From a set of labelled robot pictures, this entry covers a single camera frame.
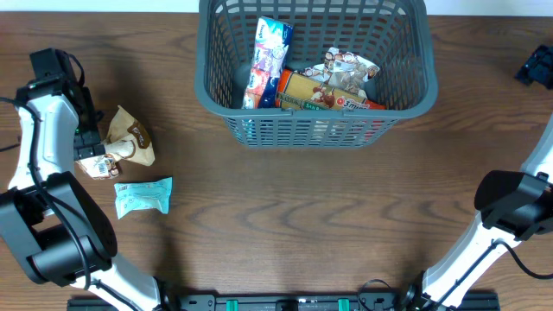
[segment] basket mesh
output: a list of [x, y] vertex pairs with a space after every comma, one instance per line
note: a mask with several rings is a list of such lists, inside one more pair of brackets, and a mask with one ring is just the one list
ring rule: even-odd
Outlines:
[[237, 108], [244, 95], [237, 73], [249, 72], [244, 68], [251, 63], [257, 19], [268, 16], [288, 22], [295, 27], [289, 66], [322, 63], [330, 47], [359, 54], [381, 67], [367, 93], [391, 110], [391, 117], [226, 117], [232, 134], [241, 143], [258, 147], [373, 143], [397, 121], [394, 111], [418, 105], [426, 94], [423, 47], [413, 18], [421, 1], [211, 0], [206, 90], [218, 105]]

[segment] brown paper bag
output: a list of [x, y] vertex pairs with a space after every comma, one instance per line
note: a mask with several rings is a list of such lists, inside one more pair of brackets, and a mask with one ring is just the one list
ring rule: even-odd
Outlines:
[[148, 132], [121, 106], [112, 119], [107, 138], [102, 144], [105, 146], [105, 155], [77, 161], [79, 167], [93, 179], [119, 176], [116, 163], [120, 160], [150, 166], [156, 159]]
[[104, 145], [105, 153], [113, 155], [116, 162], [125, 159], [150, 166], [156, 159], [148, 132], [121, 106], [110, 123]]

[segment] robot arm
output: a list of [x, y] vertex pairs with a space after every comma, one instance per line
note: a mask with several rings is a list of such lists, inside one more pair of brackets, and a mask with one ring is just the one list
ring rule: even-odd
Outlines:
[[492, 171], [474, 199], [474, 221], [446, 256], [427, 269], [418, 286], [418, 307], [437, 302], [457, 308], [472, 285], [511, 248], [533, 234], [553, 230], [551, 184], [553, 173], [553, 115], [537, 147], [519, 172]]
[[33, 282], [85, 287], [82, 258], [63, 225], [39, 232], [33, 228], [52, 215], [29, 169], [37, 130], [37, 179], [78, 236], [92, 272], [88, 290], [119, 310], [161, 308], [167, 300], [162, 287], [118, 254], [109, 219], [73, 176], [74, 160], [105, 151], [84, 74], [76, 80], [69, 57], [54, 49], [30, 55], [36, 79], [16, 95], [16, 102], [28, 109], [18, 106], [22, 143], [10, 190], [0, 196], [0, 234]]

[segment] wood grain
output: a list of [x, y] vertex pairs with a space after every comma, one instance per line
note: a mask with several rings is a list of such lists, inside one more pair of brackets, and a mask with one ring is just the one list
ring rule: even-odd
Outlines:
[[[254, 150], [236, 143], [193, 90], [194, 14], [0, 14], [0, 94], [32, 78], [28, 54], [77, 55], [107, 131], [117, 105], [149, 129], [156, 162], [123, 163], [117, 181], [174, 177], [170, 213], [117, 220], [115, 181], [77, 177], [110, 217], [119, 250], [150, 274], [221, 294], [344, 292], [370, 278], [394, 287], [445, 255], [474, 215], [474, 191], [492, 169], [516, 170], [553, 111], [551, 93], [512, 76], [550, 18], [430, 17], [440, 96], [423, 117], [359, 150]], [[0, 106], [0, 146], [20, 135]], [[0, 188], [17, 150], [0, 154]], [[518, 247], [551, 269], [553, 236]], [[504, 310], [549, 310], [553, 287], [507, 256], [476, 284]], [[77, 289], [34, 285], [0, 242], [0, 309], [63, 310]]]

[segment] food packaging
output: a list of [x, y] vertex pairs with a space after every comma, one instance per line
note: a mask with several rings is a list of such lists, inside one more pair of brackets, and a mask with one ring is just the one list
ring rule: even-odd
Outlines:
[[105, 154], [78, 160], [80, 168], [93, 179], [111, 179], [120, 174], [116, 163], [126, 160], [150, 166], [156, 159], [154, 147], [144, 127], [121, 106], [102, 142]]
[[380, 68], [377, 65], [361, 56], [330, 48], [324, 64], [305, 68], [299, 73], [363, 97], [363, 85], [374, 78], [378, 71]]
[[268, 17], [259, 18], [243, 109], [275, 107], [278, 80], [292, 42], [292, 34], [292, 26], [285, 22]]
[[278, 85], [276, 101], [276, 105], [283, 109], [295, 110], [385, 109], [384, 106], [371, 100], [309, 79], [290, 70], [283, 72]]
[[173, 177], [155, 182], [115, 184], [115, 208], [118, 219], [130, 211], [156, 209], [169, 213], [169, 198], [173, 190]]

